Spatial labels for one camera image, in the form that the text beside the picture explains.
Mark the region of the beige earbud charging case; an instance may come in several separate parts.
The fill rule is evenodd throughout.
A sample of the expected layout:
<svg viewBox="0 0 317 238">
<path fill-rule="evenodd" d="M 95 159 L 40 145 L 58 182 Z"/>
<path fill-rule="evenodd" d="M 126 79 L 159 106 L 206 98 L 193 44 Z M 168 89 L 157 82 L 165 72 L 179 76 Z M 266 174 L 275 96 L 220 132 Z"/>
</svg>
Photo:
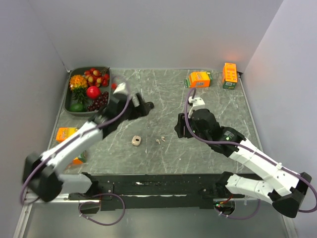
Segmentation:
<svg viewBox="0 0 317 238">
<path fill-rule="evenodd" d="M 142 141 L 141 137 L 135 135 L 133 136 L 131 143 L 133 146 L 139 146 L 141 144 L 141 141 Z"/>
</svg>

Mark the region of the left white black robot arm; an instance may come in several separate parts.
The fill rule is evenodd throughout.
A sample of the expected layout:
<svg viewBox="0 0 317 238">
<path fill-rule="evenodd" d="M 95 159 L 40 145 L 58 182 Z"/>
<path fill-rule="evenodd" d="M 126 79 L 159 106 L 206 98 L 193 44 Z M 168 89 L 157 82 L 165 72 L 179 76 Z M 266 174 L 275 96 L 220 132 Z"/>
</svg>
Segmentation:
<svg viewBox="0 0 317 238">
<path fill-rule="evenodd" d="M 93 199 L 100 191 L 99 182 L 88 173 L 63 175 L 64 169 L 78 156 L 97 142 L 105 139 L 125 120 L 147 116 L 154 108 L 141 94 L 135 94 L 138 105 L 130 96 L 114 93 L 107 106 L 92 115 L 69 138 L 41 155 L 27 156 L 23 172 L 23 189 L 31 189 L 44 202 L 54 200 L 60 193 L 80 193 Z"/>
</svg>

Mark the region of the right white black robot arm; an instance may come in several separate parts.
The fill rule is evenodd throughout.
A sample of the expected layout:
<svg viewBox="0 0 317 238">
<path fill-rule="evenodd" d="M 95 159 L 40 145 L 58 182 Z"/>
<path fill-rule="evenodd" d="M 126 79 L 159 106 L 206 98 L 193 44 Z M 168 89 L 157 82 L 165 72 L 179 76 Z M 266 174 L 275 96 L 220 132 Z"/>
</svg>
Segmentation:
<svg viewBox="0 0 317 238">
<path fill-rule="evenodd" d="M 280 214 L 295 218 L 312 180 L 307 173 L 297 173 L 276 162 L 231 127 L 219 125 L 208 109 L 192 115 L 180 113 L 175 131 L 179 138 L 196 138 L 213 151 L 232 159 L 258 175 L 254 180 L 224 172 L 216 185 L 217 194 L 228 197 L 241 194 L 265 201 Z"/>
</svg>

